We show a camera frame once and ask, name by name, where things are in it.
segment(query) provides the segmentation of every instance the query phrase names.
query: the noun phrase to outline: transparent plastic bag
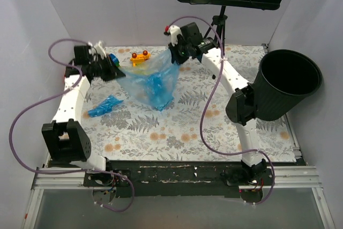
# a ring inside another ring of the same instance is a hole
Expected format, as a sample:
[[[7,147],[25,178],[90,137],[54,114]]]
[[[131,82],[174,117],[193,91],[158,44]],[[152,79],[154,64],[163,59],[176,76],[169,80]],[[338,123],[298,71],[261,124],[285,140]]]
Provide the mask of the transparent plastic bag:
[[[167,49],[137,67],[120,67],[126,77],[117,82],[139,102],[157,110],[167,107],[173,98],[179,67],[172,64],[172,55]]]

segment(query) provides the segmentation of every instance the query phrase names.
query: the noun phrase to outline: glass panel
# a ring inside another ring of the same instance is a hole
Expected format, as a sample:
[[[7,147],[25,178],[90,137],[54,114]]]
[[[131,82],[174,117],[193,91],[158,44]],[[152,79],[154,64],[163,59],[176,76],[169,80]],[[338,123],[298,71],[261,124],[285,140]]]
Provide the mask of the glass panel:
[[[128,199],[114,199],[123,207]],[[95,205],[91,190],[45,190],[35,229],[324,228],[311,189],[275,189],[252,207],[218,196],[137,197],[124,213]]]

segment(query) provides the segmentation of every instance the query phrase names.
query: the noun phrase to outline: crumpled blue plastic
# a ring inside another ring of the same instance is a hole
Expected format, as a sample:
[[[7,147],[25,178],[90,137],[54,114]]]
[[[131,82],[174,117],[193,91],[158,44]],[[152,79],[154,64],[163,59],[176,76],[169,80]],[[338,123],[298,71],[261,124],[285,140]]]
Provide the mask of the crumpled blue plastic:
[[[102,103],[100,103],[96,108],[91,109],[88,111],[88,115],[90,117],[96,117],[100,115],[104,115],[112,111],[112,108],[118,104],[123,102],[123,100],[118,100],[113,95],[110,95],[105,99]]]
[[[172,64],[172,54],[167,49],[137,67],[120,67],[126,77],[117,82],[139,102],[157,110],[165,109],[174,99],[179,66]]]

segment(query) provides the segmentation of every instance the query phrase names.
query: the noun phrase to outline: blue plastic bag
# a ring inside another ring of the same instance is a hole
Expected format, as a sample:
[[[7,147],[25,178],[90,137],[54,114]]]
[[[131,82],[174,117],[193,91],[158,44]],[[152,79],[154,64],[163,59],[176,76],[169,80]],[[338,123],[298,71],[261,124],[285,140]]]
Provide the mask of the blue plastic bag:
[[[123,100],[118,100],[113,95],[108,96],[102,103],[100,103],[96,108],[88,111],[90,117],[100,116],[112,111],[112,108],[123,102]]]
[[[172,64],[172,55],[167,49],[137,67],[120,67],[126,77],[117,82],[139,102],[163,110],[172,100],[179,67]]]

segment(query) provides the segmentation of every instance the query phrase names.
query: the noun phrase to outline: blue crumpled wrapper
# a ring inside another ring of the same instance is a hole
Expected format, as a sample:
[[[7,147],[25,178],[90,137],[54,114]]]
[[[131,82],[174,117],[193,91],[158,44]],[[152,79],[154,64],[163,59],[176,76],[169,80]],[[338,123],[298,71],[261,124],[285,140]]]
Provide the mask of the blue crumpled wrapper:
[[[161,111],[174,99],[179,68],[167,49],[137,67],[120,67],[126,77],[117,82],[139,102]]]
[[[88,111],[88,115],[90,117],[96,117],[100,115],[104,115],[112,111],[112,108],[118,104],[123,102],[123,100],[118,100],[113,95],[108,96],[102,103],[100,103],[96,108],[91,109]]]

